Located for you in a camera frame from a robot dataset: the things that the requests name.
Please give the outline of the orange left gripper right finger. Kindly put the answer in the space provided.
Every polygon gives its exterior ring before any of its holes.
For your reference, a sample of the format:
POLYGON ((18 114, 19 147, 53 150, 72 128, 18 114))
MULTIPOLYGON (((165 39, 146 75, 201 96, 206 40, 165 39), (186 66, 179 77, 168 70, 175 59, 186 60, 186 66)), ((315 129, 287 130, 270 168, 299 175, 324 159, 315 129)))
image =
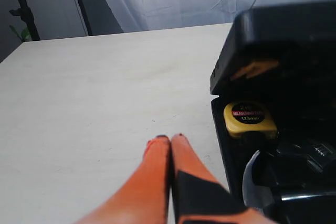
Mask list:
POLYGON ((176 223, 274 223, 236 200, 206 168, 188 139, 171 139, 176 223))

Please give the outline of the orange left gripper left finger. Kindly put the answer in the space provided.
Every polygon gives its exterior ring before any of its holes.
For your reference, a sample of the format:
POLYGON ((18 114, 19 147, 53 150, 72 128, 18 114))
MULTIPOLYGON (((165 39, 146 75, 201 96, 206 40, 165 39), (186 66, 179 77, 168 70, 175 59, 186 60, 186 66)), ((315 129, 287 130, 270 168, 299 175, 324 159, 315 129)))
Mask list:
POLYGON ((166 223, 169 205, 170 140, 149 140, 143 160, 122 187, 77 223, 166 223))

